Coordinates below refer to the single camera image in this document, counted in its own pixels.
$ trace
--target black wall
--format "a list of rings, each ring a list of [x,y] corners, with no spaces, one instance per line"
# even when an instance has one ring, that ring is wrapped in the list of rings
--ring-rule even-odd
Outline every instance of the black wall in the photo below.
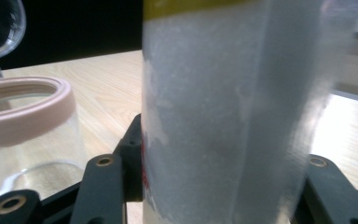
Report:
[[[22,0],[27,30],[2,69],[142,47],[142,0]]]

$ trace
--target pink lid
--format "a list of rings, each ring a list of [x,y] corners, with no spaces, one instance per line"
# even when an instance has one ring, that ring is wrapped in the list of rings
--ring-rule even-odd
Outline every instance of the pink lid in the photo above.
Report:
[[[26,94],[46,98],[0,111],[0,147],[10,147],[47,133],[67,121],[76,102],[70,84],[51,77],[0,78],[0,100]]]

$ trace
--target yellow band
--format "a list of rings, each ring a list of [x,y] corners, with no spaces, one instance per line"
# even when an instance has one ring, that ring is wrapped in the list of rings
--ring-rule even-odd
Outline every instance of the yellow band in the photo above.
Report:
[[[249,1],[251,0],[144,0],[144,20]]]

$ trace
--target light wood surface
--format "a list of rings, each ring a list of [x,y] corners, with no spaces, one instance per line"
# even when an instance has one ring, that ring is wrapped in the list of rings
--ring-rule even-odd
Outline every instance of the light wood surface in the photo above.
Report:
[[[141,112],[141,51],[6,70],[4,76],[68,80],[75,91],[90,158],[112,152],[133,117]],[[312,153],[334,161],[358,188],[358,98],[341,95],[344,96],[332,96],[315,135]],[[129,219],[129,223],[142,223],[140,203],[129,204]]]

